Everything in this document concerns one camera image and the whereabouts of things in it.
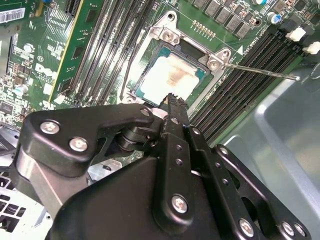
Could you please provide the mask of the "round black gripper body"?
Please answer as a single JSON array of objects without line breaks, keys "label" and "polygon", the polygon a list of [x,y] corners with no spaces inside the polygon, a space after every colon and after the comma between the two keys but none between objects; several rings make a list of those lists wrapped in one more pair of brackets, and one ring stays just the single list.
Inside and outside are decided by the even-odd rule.
[{"label": "round black gripper body", "polygon": [[73,195],[58,211],[49,240],[232,240],[215,216],[202,179],[192,176],[192,225],[180,235],[164,232],[152,214],[158,161],[137,160]]}]

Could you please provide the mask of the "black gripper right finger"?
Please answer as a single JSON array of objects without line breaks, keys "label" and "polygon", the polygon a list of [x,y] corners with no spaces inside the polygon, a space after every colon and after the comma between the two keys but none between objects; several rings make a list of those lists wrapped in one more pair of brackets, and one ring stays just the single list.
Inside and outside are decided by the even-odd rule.
[{"label": "black gripper right finger", "polygon": [[223,240],[309,240],[306,226],[224,145],[209,147],[177,100],[191,153]]}]

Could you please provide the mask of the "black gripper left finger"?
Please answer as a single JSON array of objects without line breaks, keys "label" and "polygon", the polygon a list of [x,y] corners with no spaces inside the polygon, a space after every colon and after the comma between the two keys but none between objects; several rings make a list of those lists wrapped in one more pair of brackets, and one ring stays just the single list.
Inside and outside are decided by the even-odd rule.
[{"label": "black gripper left finger", "polygon": [[144,158],[156,158],[152,216],[159,227],[194,221],[191,156],[178,98],[38,111],[19,137],[19,174],[53,220],[73,195]]}]

